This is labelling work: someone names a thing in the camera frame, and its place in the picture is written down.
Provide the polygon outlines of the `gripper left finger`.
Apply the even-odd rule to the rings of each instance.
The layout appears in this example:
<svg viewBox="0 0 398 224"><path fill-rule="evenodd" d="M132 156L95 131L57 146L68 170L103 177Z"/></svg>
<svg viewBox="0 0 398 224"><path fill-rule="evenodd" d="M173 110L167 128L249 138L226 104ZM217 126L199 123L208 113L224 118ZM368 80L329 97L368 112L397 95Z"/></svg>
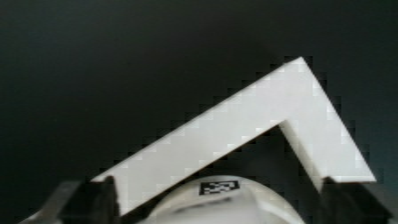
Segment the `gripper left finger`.
<svg viewBox="0 0 398 224"><path fill-rule="evenodd" d="M64 181L20 224L121 224L116 180Z"/></svg>

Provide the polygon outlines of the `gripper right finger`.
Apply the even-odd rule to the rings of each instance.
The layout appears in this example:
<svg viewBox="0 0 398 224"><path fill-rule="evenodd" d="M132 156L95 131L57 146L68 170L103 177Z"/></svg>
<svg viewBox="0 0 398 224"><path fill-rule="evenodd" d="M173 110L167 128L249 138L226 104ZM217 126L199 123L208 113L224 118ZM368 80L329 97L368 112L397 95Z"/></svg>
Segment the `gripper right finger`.
<svg viewBox="0 0 398 224"><path fill-rule="evenodd" d="M398 196L379 183L324 179L317 224L398 224Z"/></svg>

